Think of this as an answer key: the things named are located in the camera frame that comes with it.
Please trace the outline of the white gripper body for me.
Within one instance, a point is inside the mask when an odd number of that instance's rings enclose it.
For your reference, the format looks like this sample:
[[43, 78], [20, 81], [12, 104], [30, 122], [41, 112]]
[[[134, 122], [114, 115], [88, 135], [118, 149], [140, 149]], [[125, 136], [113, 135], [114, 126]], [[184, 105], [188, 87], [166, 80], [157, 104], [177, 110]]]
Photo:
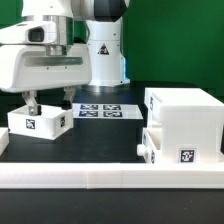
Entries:
[[88, 84], [91, 63], [85, 44], [74, 44], [63, 56], [47, 56], [38, 45], [0, 47], [0, 89], [5, 92], [54, 89]]

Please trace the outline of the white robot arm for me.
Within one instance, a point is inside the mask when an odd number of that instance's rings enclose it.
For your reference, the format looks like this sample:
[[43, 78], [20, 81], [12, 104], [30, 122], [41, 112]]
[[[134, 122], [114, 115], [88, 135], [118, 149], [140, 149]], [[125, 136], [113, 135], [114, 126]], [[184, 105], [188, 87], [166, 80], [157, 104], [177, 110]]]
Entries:
[[0, 90], [20, 92], [32, 116], [36, 92], [62, 88], [70, 109], [79, 85], [126, 83], [122, 17], [130, 0], [23, 0], [22, 21], [0, 29]]

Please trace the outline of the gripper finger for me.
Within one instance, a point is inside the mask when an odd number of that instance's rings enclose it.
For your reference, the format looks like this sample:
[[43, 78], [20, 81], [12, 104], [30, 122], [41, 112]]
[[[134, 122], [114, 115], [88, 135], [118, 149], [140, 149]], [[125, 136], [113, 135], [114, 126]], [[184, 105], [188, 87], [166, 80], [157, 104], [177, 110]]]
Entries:
[[30, 116], [38, 116], [41, 114], [41, 105], [36, 101], [37, 92], [35, 90], [25, 91], [22, 93], [22, 97], [28, 106], [28, 112]]
[[61, 104], [63, 110], [69, 110], [72, 108], [75, 94], [76, 94], [76, 88], [74, 86], [64, 88], [64, 97]]

